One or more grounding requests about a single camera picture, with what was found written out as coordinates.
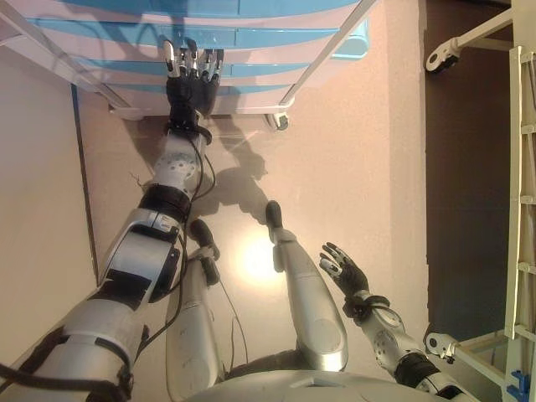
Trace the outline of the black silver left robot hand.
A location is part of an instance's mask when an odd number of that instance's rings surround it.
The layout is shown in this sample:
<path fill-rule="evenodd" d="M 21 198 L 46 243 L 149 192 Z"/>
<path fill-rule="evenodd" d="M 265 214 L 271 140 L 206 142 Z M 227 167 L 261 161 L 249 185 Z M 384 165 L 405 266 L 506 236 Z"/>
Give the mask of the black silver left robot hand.
<path fill-rule="evenodd" d="M 167 71 L 166 93 L 171 115 L 209 116 L 214 108 L 224 66 L 223 49 L 198 50 L 193 39 L 176 50 L 170 40 L 162 43 Z"/>

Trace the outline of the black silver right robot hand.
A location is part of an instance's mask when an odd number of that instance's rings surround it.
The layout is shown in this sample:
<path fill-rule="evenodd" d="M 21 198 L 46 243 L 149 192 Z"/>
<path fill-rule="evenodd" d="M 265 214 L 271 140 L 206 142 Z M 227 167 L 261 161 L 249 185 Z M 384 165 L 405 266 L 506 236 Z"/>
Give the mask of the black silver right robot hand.
<path fill-rule="evenodd" d="M 334 243 L 322 246 L 319 266 L 338 286 L 345 297 L 366 300 L 370 296 L 366 275 L 352 258 Z"/>

